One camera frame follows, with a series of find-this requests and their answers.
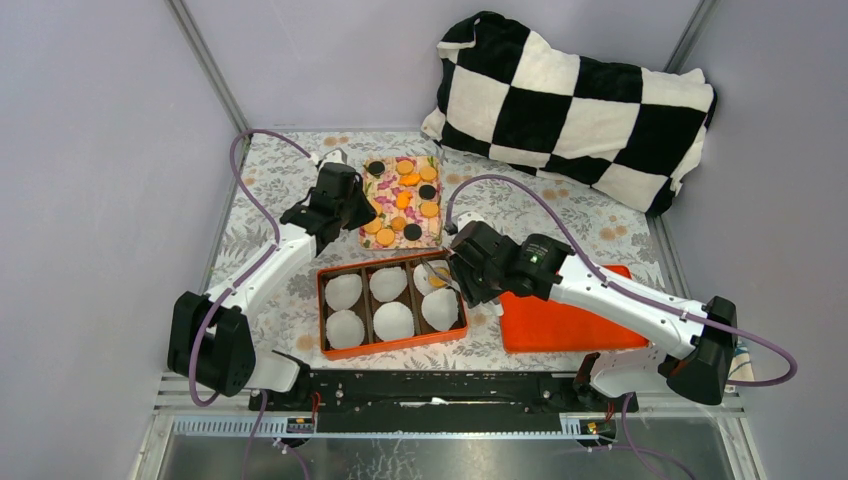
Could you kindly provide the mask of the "metal tongs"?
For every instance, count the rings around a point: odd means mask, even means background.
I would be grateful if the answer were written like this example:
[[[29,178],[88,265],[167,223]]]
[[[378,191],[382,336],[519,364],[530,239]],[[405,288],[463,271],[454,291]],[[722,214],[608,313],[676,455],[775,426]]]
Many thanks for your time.
[[[424,260],[421,260],[420,264],[424,267],[424,269],[428,272],[430,276],[437,278],[442,283],[443,288],[449,288],[457,293],[460,293],[458,284],[452,279],[449,274],[437,270],[430,263]]]

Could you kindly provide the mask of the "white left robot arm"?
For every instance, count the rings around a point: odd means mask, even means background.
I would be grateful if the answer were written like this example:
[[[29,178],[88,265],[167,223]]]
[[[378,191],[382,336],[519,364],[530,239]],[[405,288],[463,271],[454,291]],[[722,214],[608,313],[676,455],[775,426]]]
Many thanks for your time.
[[[343,232],[376,217],[363,178],[342,149],[315,163],[316,184],[303,201],[283,213],[277,236],[221,283],[203,294],[187,291],[176,300],[167,352],[172,372],[215,395],[269,390],[285,410],[307,404],[311,387],[299,377],[306,365],[276,351],[256,351],[249,322]]]

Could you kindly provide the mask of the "floral cookie tray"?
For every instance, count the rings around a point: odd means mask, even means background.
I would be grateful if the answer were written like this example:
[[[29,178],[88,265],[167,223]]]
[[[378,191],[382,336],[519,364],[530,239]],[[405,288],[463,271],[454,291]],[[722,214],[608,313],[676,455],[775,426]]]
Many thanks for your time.
[[[433,155],[371,158],[364,193],[376,218],[359,230],[368,250],[424,250],[442,244],[441,165]]]

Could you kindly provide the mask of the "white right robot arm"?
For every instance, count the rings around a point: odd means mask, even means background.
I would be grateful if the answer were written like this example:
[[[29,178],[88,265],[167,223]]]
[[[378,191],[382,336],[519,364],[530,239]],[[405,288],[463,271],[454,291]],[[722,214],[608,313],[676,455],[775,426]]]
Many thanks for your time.
[[[641,350],[593,352],[573,386],[575,402],[597,412],[636,392],[673,392],[719,405],[728,383],[736,339],[732,302],[703,304],[669,296],[581,259],[569,245],[543,234],[522,243],[472,212],[460,215],[449,247],[450,271],[470,306],[505,293],[537,298],[595,314],[648,340]]]

